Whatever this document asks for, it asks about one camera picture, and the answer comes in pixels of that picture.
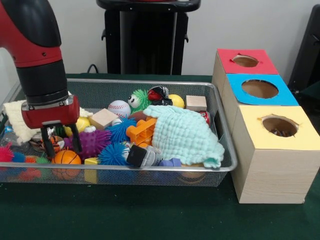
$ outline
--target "wire mesh tray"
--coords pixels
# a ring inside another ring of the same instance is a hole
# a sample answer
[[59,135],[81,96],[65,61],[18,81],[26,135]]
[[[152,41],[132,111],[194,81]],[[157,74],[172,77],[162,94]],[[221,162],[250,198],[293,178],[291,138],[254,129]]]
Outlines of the wire mesh tray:
[[[126,100],[137,89],[148,90],[158,85],[166,86],[170,93],[177,94],[184,100],[186,95],[206,97],[207,111],[211,117],[210,128],[225,148],[220,168],[165,166],[135,168],[111,165],[0,162],[0,182],[217,187],[227,172],[235,169],[237,157],[220,95],[214,85],[205,82],[68,79],[68,90],[78,96],[82,108],[92,112],[107,108],[109,103],[115,100]],[[17,83],[4,102],[23,99],[25,99],[24,94],[20,84]],[[8,118],[4,112],[0,116],[2,133]],[[25,154],[41,155],[32,148]]]

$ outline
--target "red can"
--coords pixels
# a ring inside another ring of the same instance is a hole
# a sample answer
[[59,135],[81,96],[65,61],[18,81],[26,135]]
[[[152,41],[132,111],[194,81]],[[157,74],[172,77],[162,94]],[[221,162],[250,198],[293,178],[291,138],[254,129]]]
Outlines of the red can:
[[210,126],[211,125],[211,118],[210,118],[210,113],[207,111],[200,111],[199,112],[202,117],[204,117],[206,123]]

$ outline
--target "baseball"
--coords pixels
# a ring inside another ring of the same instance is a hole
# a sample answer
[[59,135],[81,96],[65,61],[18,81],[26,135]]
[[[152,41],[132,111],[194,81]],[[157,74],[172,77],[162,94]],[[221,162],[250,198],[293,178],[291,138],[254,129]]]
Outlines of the baseball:
[[118,115],[120,118],[128,118],[131,114],[129,104],[122,100],[116,100],[110,103],[108,110]]

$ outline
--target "light green cloth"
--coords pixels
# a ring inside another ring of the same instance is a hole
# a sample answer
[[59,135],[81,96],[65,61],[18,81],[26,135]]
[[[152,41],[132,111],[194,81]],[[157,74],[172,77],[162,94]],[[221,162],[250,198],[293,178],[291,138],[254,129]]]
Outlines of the light green cloth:
[[177,158],[185,165],[203,163],[206,168],[221,166],[225,149],[199,113],[153,105],[143,113],[157,118],[152,146],[161,150],[163,159]]

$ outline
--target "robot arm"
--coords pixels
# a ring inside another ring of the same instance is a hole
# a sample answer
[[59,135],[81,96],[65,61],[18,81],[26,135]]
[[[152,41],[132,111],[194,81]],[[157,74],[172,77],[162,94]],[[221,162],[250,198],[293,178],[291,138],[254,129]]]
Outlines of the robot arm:
[[11,54],[26,103],[22,116],[31,129],[41,128],[45,148],[55,155],[47,128],[67,125],[74,149],[81,151],[75,123],[79,118],[76,96],[69,96],[61,38],[48,0],[0,0],[0,47]]

